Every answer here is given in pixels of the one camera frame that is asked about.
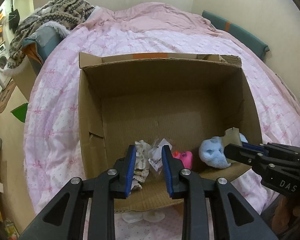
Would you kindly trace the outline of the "brown cardboard box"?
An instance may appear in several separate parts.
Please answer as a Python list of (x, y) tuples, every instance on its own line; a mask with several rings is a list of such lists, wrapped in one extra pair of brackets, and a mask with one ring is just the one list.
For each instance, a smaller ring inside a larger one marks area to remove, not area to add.
[(262, 141), (256, 105), (242, 67), (217, 55), (142, 53), (78, 56), (79, 135), (85, 176), (97, 177), (143, 140), (167, 139), (175, 151), (193, 154), (202, 177), (235, 180), (249, 167), (233, 163), (218, 170), (198, 154), (203, 140), (237, 128)]

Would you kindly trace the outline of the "pink rubber duck toy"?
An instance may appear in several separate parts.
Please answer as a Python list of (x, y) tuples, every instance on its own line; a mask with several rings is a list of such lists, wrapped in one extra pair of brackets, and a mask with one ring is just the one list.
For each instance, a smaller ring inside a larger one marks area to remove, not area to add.
[(184, 168), (187, 168), (189, 170), (192, 169), (192, 164), (193, 164), (193, 154), (190, 151), (186, 151), (186, 152), (178, 152), (175, 151), (172, 153), (172, 156), (175, 159), (179, 159), (181, 160), (181, 162), (183, 163)]

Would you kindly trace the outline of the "pink patterned quilt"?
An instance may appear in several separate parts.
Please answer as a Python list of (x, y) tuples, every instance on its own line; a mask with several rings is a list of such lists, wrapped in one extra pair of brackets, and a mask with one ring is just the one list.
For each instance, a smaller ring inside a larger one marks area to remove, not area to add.
[(50, 54), (31, 92), (24, 168), (35, 213), (72, 177), (84, 176), (79, 142), (78, 54), (174, 52), (239, 56), (264, 142), (300, 146), (300, 103), (248, 47), (200, 15), (148, 2), (126, 10), (96, 7)]

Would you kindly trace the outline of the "light blue fluffy sock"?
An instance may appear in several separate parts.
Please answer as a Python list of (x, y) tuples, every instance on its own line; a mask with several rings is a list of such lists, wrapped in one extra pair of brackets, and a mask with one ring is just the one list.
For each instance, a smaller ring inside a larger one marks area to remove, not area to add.
[[(248, 142), (241, 133), (240, 138), (241, 141)], [(224, 155), (221, 137), (204, 140), (199, 147), (199, 157), (206, 165), (213, 168), (225, 169), (231, 166)]]

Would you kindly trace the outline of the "black hanging bag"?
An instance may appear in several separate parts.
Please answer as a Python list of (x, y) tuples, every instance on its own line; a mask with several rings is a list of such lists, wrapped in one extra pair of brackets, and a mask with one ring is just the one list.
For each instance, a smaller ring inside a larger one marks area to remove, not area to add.
[(8, 15), (8, 27), (12, 31), (12, 33), (15, 33), (17, 30), (17, 27), (20, 22), (20, 15), (18, 9), (13, 10)]

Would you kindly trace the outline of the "grey lace scrunchie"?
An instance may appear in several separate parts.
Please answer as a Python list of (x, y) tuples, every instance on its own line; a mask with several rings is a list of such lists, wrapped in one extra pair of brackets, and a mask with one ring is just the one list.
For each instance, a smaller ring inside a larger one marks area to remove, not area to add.
[(136, 161), (134, 167), (133, 181), (131, 185), (131, 190), (140, 190), (149, 175), (149, 161), (148, 153), (151, 149), (151, 145), (143, 140), (135, 142), (136, 148)]

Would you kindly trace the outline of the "teal pillow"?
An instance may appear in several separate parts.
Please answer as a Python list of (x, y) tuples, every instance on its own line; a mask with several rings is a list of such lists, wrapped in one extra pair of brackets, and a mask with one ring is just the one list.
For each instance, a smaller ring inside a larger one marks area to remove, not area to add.
[(59, 29), (46, 25), (23, 39), (21, 51), (29, 58), (37, 75), (46, 59), (64, 38), (65, 34)]

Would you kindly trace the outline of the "teal headboard cushion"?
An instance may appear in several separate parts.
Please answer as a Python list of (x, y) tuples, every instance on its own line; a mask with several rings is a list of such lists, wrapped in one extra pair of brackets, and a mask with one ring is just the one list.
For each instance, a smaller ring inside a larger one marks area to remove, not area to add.
[(218, 16), (206, 10), (202, 12), (202, 17), (209, 20), (216, 29), (226, 31), (227, 33), (238, 39), (262, 61), (264, 60), (266, 53), (270, 51), (267, 44), (262, 42), (255, 35), (246, 31), (239, 25), (231, 23), (221, 16)]

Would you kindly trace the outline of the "white washing machine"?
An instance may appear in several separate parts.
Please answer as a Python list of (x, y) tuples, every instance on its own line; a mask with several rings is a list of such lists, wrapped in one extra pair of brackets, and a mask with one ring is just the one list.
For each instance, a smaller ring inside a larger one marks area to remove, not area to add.
[(8, 61), (8, 51), (5, 47), (5, 44), (0, 45), (0, 85), (2, 89), (5, 89), (11, 78), (3, 74), (3, 70), (7, 65)]

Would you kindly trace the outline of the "green dustpan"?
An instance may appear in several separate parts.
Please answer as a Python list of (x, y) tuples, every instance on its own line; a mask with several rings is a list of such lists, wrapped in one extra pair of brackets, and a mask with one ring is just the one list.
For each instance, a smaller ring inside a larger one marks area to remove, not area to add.
[(11, 110), (11, 113), (16, 117), (20, 122), (24, 123), (26, 120), (28, 103), (23, 103), (17, 108)]

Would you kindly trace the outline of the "patterned knit blanket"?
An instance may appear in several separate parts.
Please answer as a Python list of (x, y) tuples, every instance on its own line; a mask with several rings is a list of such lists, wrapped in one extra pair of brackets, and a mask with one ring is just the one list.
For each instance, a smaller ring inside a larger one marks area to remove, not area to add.
[(51, 26), (62, 38), (67, 37), (79, 24), (84, 23), (95, 6), (86, 0), (50, 0), (36, 9), (19, 23), (9, 46), (9, 58), (3, 74), (13, 76), (21, 72), (20, 65), (25, 58), (22, 42), (43, 27)]

